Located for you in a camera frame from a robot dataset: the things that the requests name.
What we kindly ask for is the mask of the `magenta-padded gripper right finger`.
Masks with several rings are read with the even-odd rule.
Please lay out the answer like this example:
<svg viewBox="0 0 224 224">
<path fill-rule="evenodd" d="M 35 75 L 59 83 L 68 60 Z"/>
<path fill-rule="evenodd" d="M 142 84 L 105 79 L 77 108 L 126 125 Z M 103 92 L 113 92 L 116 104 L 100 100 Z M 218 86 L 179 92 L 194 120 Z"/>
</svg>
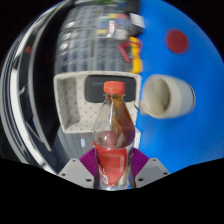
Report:
<svg viewBox="0 0 224 224">
<path fill-rule="evenodd" d="M 170 174 L 157 159 L 148 158 L 140 150 L 131 150 L 129 182 L 131 188 L 141 188 Z"/>
</svg>

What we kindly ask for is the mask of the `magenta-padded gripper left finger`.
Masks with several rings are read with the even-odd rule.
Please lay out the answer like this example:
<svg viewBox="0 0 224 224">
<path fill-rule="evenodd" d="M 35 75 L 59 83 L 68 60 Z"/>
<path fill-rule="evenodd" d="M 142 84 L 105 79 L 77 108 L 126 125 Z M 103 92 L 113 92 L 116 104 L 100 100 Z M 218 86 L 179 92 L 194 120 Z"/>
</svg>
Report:
<svg viewBox="0 0 224 224">
<path fill-rule="evenodd" d="M 78 186 L 94 189 L 97 177 L 95 149 L 90 149 L 79 159 L 70 159 L 58 176 Z"/>
</svg>

